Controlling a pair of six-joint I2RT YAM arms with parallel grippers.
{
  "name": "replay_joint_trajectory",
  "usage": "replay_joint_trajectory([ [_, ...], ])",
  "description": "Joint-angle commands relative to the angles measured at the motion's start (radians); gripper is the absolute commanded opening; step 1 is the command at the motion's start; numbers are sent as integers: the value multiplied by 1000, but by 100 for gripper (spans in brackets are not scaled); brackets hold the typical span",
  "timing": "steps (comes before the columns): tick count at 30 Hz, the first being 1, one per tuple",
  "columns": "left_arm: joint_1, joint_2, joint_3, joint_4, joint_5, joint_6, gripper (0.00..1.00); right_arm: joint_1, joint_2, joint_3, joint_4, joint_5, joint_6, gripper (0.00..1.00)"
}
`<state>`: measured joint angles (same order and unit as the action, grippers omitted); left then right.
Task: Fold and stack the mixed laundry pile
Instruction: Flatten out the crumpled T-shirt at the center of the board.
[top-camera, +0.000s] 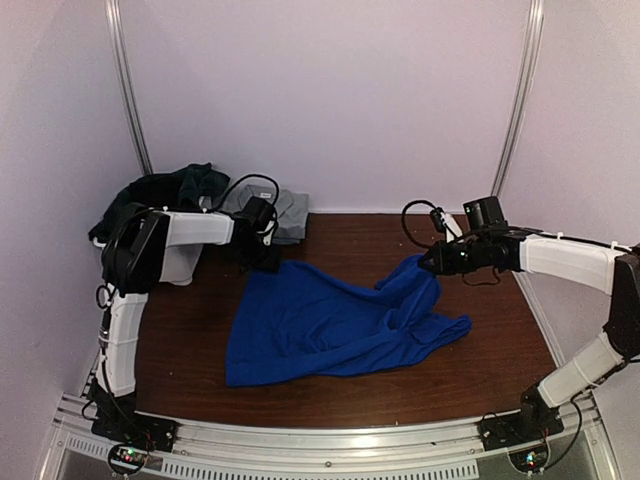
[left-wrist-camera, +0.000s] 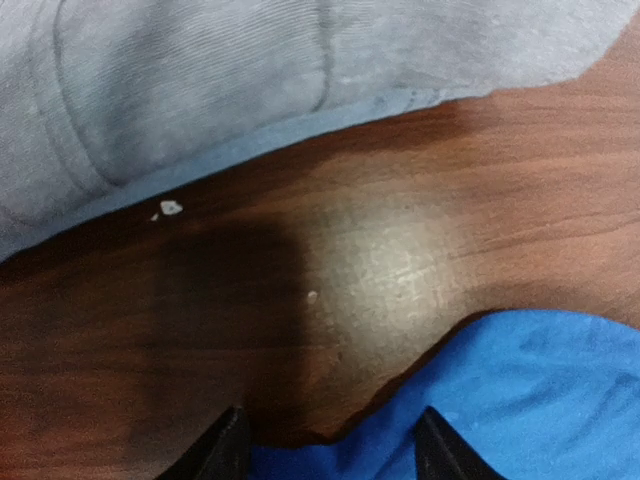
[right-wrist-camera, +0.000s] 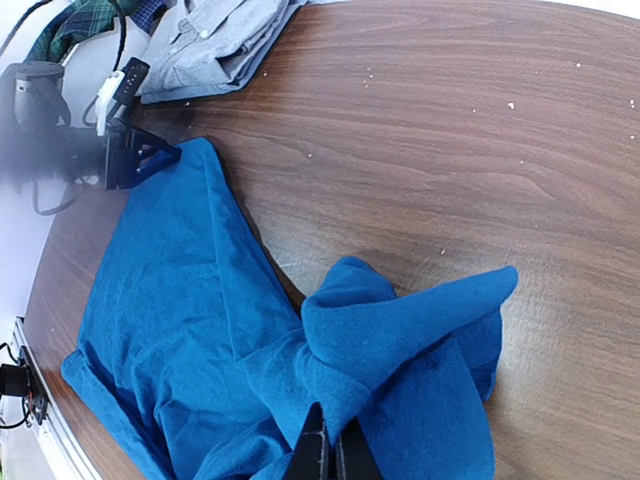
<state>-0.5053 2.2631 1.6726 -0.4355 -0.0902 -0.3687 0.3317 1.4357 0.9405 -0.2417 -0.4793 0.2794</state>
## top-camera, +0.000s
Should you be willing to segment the blue t-shirt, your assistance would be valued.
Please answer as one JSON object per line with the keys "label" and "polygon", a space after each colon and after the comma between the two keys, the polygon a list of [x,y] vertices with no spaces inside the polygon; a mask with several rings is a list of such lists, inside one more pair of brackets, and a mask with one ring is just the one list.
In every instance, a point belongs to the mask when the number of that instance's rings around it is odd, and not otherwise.
{"label": "blue t-shirt", "polygon": [[231,388],[306,376],[351,377],[412,366],[466,336],[472,321],[436,312],[439,280],[402,260],[372,287],[302,261],[250,274],[225,356]]}

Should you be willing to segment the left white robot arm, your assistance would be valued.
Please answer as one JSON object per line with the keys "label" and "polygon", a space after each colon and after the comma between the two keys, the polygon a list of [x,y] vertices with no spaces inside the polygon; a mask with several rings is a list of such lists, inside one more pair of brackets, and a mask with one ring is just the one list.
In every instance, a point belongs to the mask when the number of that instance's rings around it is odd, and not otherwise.
{"label": "left white robot arm", "polygon": [[256,196],[226,213],[214,208],[172,211],[126,207],[102,249],[102,285],[96,300],[103,311],[94,401],[106,411],[106,429],[123,444],[144,433],[128,410],[136,392],[139,329],[151,292],[160,283],[187,286],[206,245],[231,246],[245,270],[274,271],[279,257],[271,237],[277,228],[274,203]]}

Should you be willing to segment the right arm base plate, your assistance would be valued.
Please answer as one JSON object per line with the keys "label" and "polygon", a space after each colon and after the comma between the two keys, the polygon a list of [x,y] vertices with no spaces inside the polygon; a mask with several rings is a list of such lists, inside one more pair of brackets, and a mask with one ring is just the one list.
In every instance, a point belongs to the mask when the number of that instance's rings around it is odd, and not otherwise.
{"label": "right arm base plate", "polygon": [[564,425],[555,414],[541,424],[534,424],[522,411],[502,415],[489,412],[481,417],[477,430],[484,450],[492,451],[543,441],[550,435],[562,433]]}

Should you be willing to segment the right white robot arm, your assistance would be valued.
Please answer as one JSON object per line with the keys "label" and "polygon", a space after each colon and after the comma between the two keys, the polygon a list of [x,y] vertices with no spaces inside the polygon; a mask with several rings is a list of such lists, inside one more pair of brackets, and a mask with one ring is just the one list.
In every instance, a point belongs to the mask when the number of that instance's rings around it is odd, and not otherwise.
{"label": "right white robot arm", "polygon": [[610,299],[608,319],[596,338],[522,395],[512,430],[530,442],[550,426],[561,405],[638,360],[639,249],[511,225],[495,196],[469,201],[463,210],[466,232],[441,208],[431,210],[436,230],[445,237],[427,248],[421,268],[442,276],[482,268],[541,274]]}

